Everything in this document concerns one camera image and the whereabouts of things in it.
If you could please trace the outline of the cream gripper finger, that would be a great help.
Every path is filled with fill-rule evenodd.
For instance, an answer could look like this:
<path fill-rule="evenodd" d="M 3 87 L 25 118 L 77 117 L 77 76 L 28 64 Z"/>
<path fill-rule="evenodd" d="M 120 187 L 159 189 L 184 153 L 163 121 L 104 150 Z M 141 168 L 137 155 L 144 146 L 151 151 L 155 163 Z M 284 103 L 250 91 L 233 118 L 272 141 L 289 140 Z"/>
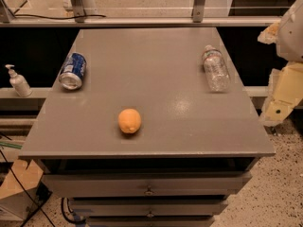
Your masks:
<path fill-rule="evenodd" d="M 281 124 L 303 100 L 303 63 L 289 61 L 281 70 L 273 69 L 268 96 L 261 108 L 263 126 Z"/>
<path fill-rule="evenodd" d="M 279 28 L 279 22 L 275 22 L 272 23 L 270 26 L 267 26 L 258 35 L 258 41 L 263 44 L 275 44 L 278 28 Z"/>

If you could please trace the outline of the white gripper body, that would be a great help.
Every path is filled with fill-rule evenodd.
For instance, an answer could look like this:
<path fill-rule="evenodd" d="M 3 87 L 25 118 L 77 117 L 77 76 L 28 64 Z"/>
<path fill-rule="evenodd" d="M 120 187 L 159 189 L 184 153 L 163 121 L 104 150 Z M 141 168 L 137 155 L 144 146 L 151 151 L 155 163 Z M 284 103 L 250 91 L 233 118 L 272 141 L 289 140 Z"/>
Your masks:
<path fill-rule="evenodd" d="M 296 0 L 282 16 L 276 52 L 286 61 L 303 62 L 303 0 Z"/>

